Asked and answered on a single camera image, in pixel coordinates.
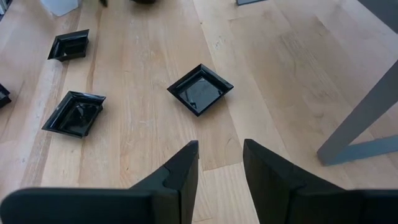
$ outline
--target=dark object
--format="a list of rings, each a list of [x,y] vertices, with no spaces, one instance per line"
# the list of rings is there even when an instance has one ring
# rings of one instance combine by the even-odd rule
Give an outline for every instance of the dark object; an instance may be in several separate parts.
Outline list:
[[[87,136],[105,98],[69,91],[42,129],[78,138]]]
[[[108,0],[99,0],[99,2],[102,4],[102,6],[107,7],[108,6]]]
[[[74,58],[86,57],[88,31],[87,29],[56,36],[48,59],[57,59],[63,62]]]
[[[243,161],[260,223],[398,223],[398,190],[344,190],[251,139]]]
[[[8,97],[9,94],[10,92],[0,84],[0,108],[11,102],[10,98]]]
[[[259,2],[259,1],[265,1],[265,0],[236,0],[236,4],[241,6],[244,4],[250,4],[250,3],[255,3],[255,2]]]
[[[131,0],[131,1],[135,1],[136,3],[140,4],[152,4],[156,2],[156,0]]]
[[[199,116],[232,88],[234,86],[200,64],[167,90]]]
[[[24,189],[1,204],[3,224],[191,224],[198,141],[130,189]]]
[[[398,1],[397,0],[359,0],[383,23],[398,33]]]

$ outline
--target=wooden table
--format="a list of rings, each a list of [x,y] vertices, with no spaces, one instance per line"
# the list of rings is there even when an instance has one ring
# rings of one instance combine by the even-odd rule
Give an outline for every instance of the wooden table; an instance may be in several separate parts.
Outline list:
[[[90,29],[85,58],[46,60]],[[199,140],[193,220],[257,223],[242,164],[251,138],[346,189],[397,188],[398,155],[323,167],[316,155],[398,59],[398,36],[356,0],[98,1],[52,17],[14,0],[0,22],[0,198],[30,186],[127,188]],[[235,87],[197,118],[167,87],[203,63]],[[104,95],[85,139],[42,131],[69,90]],[[398,131],[397,108],[359,138]]]

